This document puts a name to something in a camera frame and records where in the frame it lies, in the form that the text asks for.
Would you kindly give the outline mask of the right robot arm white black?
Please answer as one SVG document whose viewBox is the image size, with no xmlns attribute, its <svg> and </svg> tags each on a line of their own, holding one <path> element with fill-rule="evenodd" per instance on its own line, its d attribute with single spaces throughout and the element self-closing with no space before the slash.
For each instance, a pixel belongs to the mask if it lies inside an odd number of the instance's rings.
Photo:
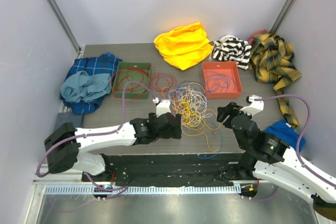
<svg viewBox="0 0 336 224">
<path fill-rule="evenodd" d="M 288 143 L 260 130 L 252 116 L 263 102 L 238 106 L 235 102 L 217 109 L 217 121 L 232 129 L 244 154 L 237 166 L 242 179 L 266 180 L 313 205 L 319 215 L 335 221 L 335 177 L 304 159 Z"/>
</svg>

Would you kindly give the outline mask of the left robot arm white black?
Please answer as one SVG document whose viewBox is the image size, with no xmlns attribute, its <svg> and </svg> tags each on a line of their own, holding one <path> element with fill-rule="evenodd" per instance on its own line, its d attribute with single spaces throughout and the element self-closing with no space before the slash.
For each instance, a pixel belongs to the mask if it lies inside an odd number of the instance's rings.
<svg viewBox="0 0 336 224">
<path fill-rule="evenodd" d="M 150 144 L 158 139 L 180 139 L 181 115 L 170 112 L 157 116 L 149 113 L 147 119 L 136 118 L 122 126 L 96 129 L 75 128 L 65 123 L 45 139 L 48 172 L 63 173 L 75 169 L 105 182 L 112 168 L 104 154 L 92 151 L 113 147 Z"/>
</svg>

